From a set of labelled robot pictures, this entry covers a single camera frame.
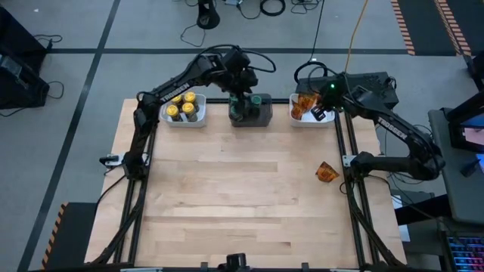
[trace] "yellow cable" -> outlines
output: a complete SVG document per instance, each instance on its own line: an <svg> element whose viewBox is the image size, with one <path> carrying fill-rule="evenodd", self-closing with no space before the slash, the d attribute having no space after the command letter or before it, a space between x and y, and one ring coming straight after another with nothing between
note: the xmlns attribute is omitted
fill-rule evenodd
<svg viewBox="0 0 484 272"><path fill-rule="evenodd" d="M349 42L348 57L346 58L346 65L345 65L345 73L346 73L346 69L348 69L349 56L351 56L351 47L353 46L353 39L355 38L356 30L358 30L358 26L360 25L360 21L361 21L361 18L363 17L363 13L365 12L367 4L368 4L368 0L365 0L365 3L363 4L363 8L360 13L360 17L358 18L358 22L356 22L355 30L353 30L351 41Z"/></svg>

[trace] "cable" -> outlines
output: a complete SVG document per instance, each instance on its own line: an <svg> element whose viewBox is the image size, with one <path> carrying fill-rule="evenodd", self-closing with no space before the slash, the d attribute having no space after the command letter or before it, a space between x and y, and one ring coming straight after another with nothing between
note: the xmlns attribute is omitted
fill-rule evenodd
<svg viewBox="0 0 484 272"><path fill-rule="evenodd" d="M9 114L2 114L2 113L0 113L0 116L1 116L1 117L10 117L10 116L13 116L15 113L18 113L18 112L20 112L21 110L25 110L25 109L26 109L26 107L24 107L24 108L20 108L20 109L18 109L18 110L15 110L15 111L13 111L13 112L9 113Z"/></svg>
<svg viewBox="0 0 484 272"><path fill-rule="evenodd" d="M260 17L260 14L262 13L262 9L260 8L260 9L259 9L259 13L258 13L256 16L254 16L254 17L247 17L247 16L244 14L244 12L242 11L242 7L240 6L240 4L239 4L239 3L237 3L237 5L236 5L235 7L236 7L236 8L239 10L240 15L242 15L242 17L244 17L244 18L246 18L246 19L248 19L248 20L255 20L255 19L259 18L259 17Z"/></svg>
<svg viewBox="0 0 484 272"><path fill-rule="evenodd" d="M277 0L281 3L282 7L279 11L276 11L276 12L268 12L266 9L264 9L264 5L265 3L267 3L269 0L262 0L260 2L260 11L267 15L267 16L270 16L270 17L276 17L276 16L279 16L281 15L285 10L286 10L286 1L285 0Z"/></svg>
<svg viewBox="0 0 484 272"><path fill-rule="evenodd" d="M52 83L57 83L60 85L61 89L60 89L60 94L58 97L55 97L55 96L51 96L50 94L47 94L48 97L50 98L53 98L53 99L61 99L63 96L64 96L64 89L65 89L65 86L62 82L60 81L52 81L52 82L47 82L47 84L52 84Z"/></svg>
<svg viewBox="0 0 484 272"><path fill-rule="evenodd" d="M94 213L96 215L96 213L98 213L98 206L99 206L99 203L101 203L101 200L103 199L103 197L106 195L107 192L109 192L111 189L113 189L117 184L119 184L124 178L126 177L126 175L123 175L121 178L119 178L116 182L114 182L111 186L109 186L102 194L101 196L99 196L99 199L98 201L96 202L96 206L95 206L95 210L94 210Z"/></svg>
<svg viewBox="0 0 484 272"><path fill-rule="evenodd" d="M345 192L343 192L343 185L344 185L345 183L346 183L346 181L343 181L343 182L340 184L340 192L341 192L343 195L347 195L347 194L348 194L348 192L346 192L346 193L345 193ZM354 190L354 189L355 189L355 183L354 183L354 182L351 182L351 183L350 183L350 187L351 187L351 189L352 189L352 190Z"/></svg>
<svg viewBox="0 0 484 272"><path fill-rule="evenodd" d="M255 51L251 51L251 50L246 50L246 49L242 49L242 52L243 53L247 53L247 54L255 54L257 56L263 57L269 63L271 63L271 65L272 65L272 70L266 70L266 69L258 68L258 67L254 67L254 66L249 66L249 68L252 68L254 70L258 70L258 71L261 71L261 72L266 72L266 73L274 73L276 71L276 66L275 66L274 61L271 60L269 57L265 56L264 54L260 54L259 52L255 52Z"/></svg>
<svg viewBox="0 0 484 272"><path fill-rule="evenodd" d="M195 23L194 25L191 25L191 26L187 26L187 27L185 27L185 29L183 29L183 32L180 34L180 40L181 40L182 42L184 42L184 43L187 43L187 44L192 45L192 46L194 46L194 47L200 48L200 47L202 47L203 43L205 42L205 36L206 36L205 29L202 29L202 30L203 30L203 37L202 37L202 42L200 42L200 44L199 44L199 45L195 45L194 43L191 43L191 42L186 41L186 40L184 39L184 35L185 35L185 33L187 32L187 30L189 30L190 28L195 27L195 26L197 26L197 24L196 24L196 23Z"/></svg>
<svg viewBox="0 0 484 272"><path fill-rule="evenodd" d="M349 48L348 48L348 57L346 58L345 73L346 73L346 70L348 69L349 56L351 55L351 47L353 46L353 40L355 39L356 30L358 30L358 26L360 25L360 21L361 21L361 18L363 17L363 13L365 12L367 4L368 4L368 0L365 0L365 3L363 4L363 8L360 13L360 17L358 18L358 22L356 22L355 30L353 30L353 34L351 35L351 41L349 42Z"/></svg>
<svg viewBox="0 0 484 272"><path fill-rule="evenodd" d="M292 14L307 14L308 11L312 11L316 9L319 5L321 0L291 0L291 4L293 4L293 7L290 9L290 12ZM296 7L302 6L304 8L304 11L296 11Z"/></svg>
<svg viewBox="0 0 484 272"><path fill-rule="evenodd" d="M321 18L323 16L324 2L325 0L323 0L323 2L321 3L321 10L319 11L318 27L316 28L315 42L312 44L311 57L309 57L308 61L311 61L312 57L315 54L316 42L318 41L318 35L319 35L319 27L321 26Z"/></svg>
<svg viewBox="0 0 484 272"><path fill-rule="evenodd" d="M172 0L172 2L180 2L180 1L181 0ZM187 4L188 7L194 7L194 6L198 5L198 2L194 5L190 5L190 4L188 4L188 0L185 0L185 4ZM213 5L214 5L215 8L217 8L217 1L216 0L213 0ZM197 26L196 23L194 25L185 27L185 29L183 29L183 32L180 34L180 40L182 42L186 43L186 44L192 45L196 48L200 48L200 47L202 47L203 43L205 42L205 36L206 36L205 29L202 29L203 30L203 37L202 37L202 41L200 42L199 45L195 45L194 43L185 40L185 33L187 32L187 30L189 30L190 28L195 27L195 26Z"/></svg>
<svg viewBox="0 0 484 272"><path fill-rule="evenodd" d="M374 179L377 179L377 180L379 180L379 181L383 181L384 183L388 184L388 186L390 186L390 184L389 184L388 180L386 180L386 179L384 179L384 178L382 178L382 177L378 177L378 176L376 176L376 175L368 175L368 177L369 177L369 178L374 178Z"/></svg>
<svg viewBox="0 0 484 272"><path fill-rule="evenodd" d="M34 38L38 38L37 41L41 41L41 40L44 40L44 41L47 41L47 42L52 42L52 43L58 43L58 42L62 42L62 40L64 39L64 37L62 37L61 35L46 35L46 34L37 34L37 35L34 35L33 36Z"/></svg>

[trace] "wooden tabletop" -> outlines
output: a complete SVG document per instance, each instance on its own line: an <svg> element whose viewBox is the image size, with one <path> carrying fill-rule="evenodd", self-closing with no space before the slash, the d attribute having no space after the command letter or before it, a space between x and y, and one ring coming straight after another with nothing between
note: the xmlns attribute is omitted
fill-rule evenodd
<svg viewBox="0 0 484 272"><path fill-rule="evenodd" d="M129 149L135 108L136 100L124 101L113 153ZM208 261L216 267L227 254L244 252L251 267L300 267L302 262L313 268L358 267L348 202L339 191L343 179L324 183L315 176L323 161L343 173L334 127L293 128L288 105L273 105L273 112L267 128L231 127L226 104L209 104L205 128L160 123L136 266L199 267ZM353 123L360 151L378 154L373 123L360 118ZM112 171L103 190L122 175L122 169ZM365 181L376 232L406 262L388 186ZM119 184L99 205L86 261L116 233L127 184ZM129 233L125 249L130 239Z"/></svg>

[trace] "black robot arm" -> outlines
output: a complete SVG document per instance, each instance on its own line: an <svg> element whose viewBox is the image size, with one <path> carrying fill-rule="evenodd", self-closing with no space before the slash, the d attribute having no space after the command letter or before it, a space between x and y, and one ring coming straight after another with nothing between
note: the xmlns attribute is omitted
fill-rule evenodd
<svg viewBox="0 0 484 272"><path fill-rule="evenodd" d="M230 49L225 55L206 53L214 48L227 47ZM269 60L272 70L264 70L250 66L250 59L247 54L258 54ZM203 50L192 60L185 71L170 79L168 82L154 88L152 91L141 91L136 95L138 106L133 113L135 132L133 134L129 151L122 156L121 165L124 168L125 176L134 181L144 180L147 177L148 167L143 159L148 138L153 134L159 122L160 108L171 101L177 95L187 91L194 86L208 86L212 83L218 85L222 91L228 92L231 96L244 97L244 93L251 93L251 87L256 86L258 79L254 70L273 73L275 64L268 57L252 51L245 51L236 45L216 45ZM119 156L108 156L100 159L100 162L107 166L107 163ZM140 189L140 195L145 194L145 189ZM142 211L144 198L138 197L124 223L119 227L114 238L103 250L101 255L92 264L106 264L113 254L115 248L123 241L132 222Z"/></svg>
<svg viewBox="0 0 484 272"><path fill-rule="evenodd" d="M123 157L127 178L139 180L146 175L144 148L153 129L156 129L160 108L177 95L194 86L218 85L222 91L242 98L251 93L258 79L250 59L239 47L232 47L224 56L197 55L187 69L168 82L149 92L137 95L138 107L134 112L135 133L129 151Z"/></svg>
<svg viewBox="0 0 484 272"><path fill-rule="evenodd" d="M427 133L416 129L413 125L397 116L383 103L380 96L361 86L349 89L348 79L345 73L336 74L326 66L321 66L335 74L332 80L327 80L323 85L313 88L321 95L318 102L317 112L320 110L344 110L352 117L360 116L371 119L375 124L380 124L390 133L405 142L409 149L407 157L375 157L368 152L360 152L352 158L349 164L349 174L352 182L362 181L373 170L387 172L407 172L413 178L420 180L433 180L439 176L445 162L442 159L440 149L432 142ZM374 231L371 223L358 207L353 192L350 194L349 207L352 215L357 219L368 234L368 238L374 243L382 255L388 268L411 270L401 263L385 246L381 238Z"/></svg>
<svg viewBox="0 0 484 272"><path fill-rule="evenodd" d="M389 110L374 92L356 86L351 93L343 95L343 108L352 116L371 119L375 124L380 124L406 143L409 149L409 155L403 158L375 157L368 152L361 152L351 161L355 176L367 176L372 170L382 170L406 172L413 178L423 181L439 177L445 162L430 135Z"/></svg>

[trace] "floor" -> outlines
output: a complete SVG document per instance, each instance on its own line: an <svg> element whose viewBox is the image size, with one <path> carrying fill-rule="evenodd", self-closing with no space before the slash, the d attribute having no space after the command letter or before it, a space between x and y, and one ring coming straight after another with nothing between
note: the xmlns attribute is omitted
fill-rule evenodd
<svg viewBox="0 0 484 272"><path fill-rule="evenodd" d="M278 71L258 73L254 91L289 97L296 87L293 71L309 58L318 11L306 15L286 11L279 17L245 20L234 7L217 2L222 22L206 31L203 46L235 43L263 48ZM244 13L256 14L258 3L245 1ZM99 197L104 168L98 158L110 152L123 100L176 76L194 56L194 47L179 36L194 23L197 9L168 0L0 0L0 4L33 35L64 37L54 45L41 73L46 81L65 84L64 97L0 119L0 150L5 158L0 243L8 245L8 249L2 246L0 263L6 271L19 264L25 270L38 269L61 203L95 202ZM324 54L315 58L336 71L344 68L345 49L361 7L359 0L327 0L324 6L316 45ZM271 9L278 9L277 2L268 4ZM185 38L198 43L202 33L193 28ZM387 71L394 76L400 100L395 112L410 123L429 126L428 110L454 107L476 93L462 57L407 55L390 0L370 1L353 47L357 50L348 72ZM256 58L253 62L265 65ZM51 94L59 91L52 86ZM208 97L226 96L212 86L200 91ZM403 143L390 134L385 141L380 130L382 151L390 156L407 154ZM398 185L445 193L441 179ZM45 198L46 192L53 198ZM20 261L26 246L31 254Z"/></svg>

